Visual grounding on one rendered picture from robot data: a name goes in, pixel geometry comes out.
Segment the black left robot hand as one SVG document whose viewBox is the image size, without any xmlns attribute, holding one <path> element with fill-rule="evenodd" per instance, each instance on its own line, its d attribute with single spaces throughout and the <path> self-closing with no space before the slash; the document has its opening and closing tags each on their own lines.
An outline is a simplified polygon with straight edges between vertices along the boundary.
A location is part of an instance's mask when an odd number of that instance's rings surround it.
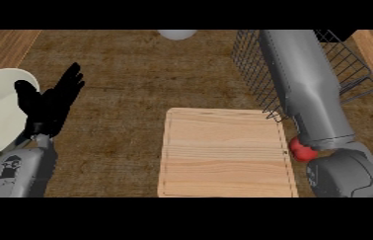
<svg viewBox="0 0 373 240">
<path fill-rule="evenodd" d="M 31 139 L 45 134 L 55 137 L 61 131 L 80 90 L 84 86 L 80 65 L 76 62 L 67 69 L 59 83 L 40 93 L 27 80 L 15 82 L 18 106 L 27 115 L 24 137 Z"/>
</svg>

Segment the wooden cutting board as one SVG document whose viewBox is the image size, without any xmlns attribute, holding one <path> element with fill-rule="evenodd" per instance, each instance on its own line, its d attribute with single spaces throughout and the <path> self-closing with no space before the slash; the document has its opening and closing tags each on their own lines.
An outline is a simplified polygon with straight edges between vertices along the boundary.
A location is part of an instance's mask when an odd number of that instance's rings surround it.
<svg viewBox="0 0 373 240">
<path fill-rule="evenodd" d="M 258 110 L 167 112 L 158 196 L 295 198 L 284 126 Z"/>
</svg>

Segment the pale grey round object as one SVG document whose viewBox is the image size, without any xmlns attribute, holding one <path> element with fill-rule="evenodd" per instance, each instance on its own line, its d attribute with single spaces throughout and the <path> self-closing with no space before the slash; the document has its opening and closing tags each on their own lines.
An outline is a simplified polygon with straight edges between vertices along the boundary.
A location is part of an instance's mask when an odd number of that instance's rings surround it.
<svg viewBox="0 0 373 240">
<path fill-rule="evenodd" d="M 169 40 L 186 40 L 195 35 L 197 30 L 158 30 L 158 33 Z"/>
</svg>

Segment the white plate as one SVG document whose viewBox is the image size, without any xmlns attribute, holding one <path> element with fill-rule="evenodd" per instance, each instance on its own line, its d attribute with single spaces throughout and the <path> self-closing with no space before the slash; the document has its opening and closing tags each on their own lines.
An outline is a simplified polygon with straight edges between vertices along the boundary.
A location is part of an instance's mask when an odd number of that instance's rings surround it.
<svg viewBox="0 0 373 240">
<path fill-rule="evenodd" d="M 40 89 L 34 75 L 20 68 L 0 68 L 0 151 L 17 140 L 26 128 L 27 115 L 18 106 L 15 82 L 28 81 Z"/>
</svg>

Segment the red fruit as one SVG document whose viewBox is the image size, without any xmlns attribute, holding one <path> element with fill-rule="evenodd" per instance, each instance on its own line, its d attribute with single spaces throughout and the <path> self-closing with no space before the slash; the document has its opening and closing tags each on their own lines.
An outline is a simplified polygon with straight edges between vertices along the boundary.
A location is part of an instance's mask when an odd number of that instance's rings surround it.
<svg viewBox="0 0 373 240">
<path fill-rule="evenodd" d="M 310 147 L 301 145 L 297 137 L 294 137 L 291 140 L 289 148 L 294 157 L 300 162 L 310 162 L 310 160 L 317 157 L 317 152 Z"/>
</svg>

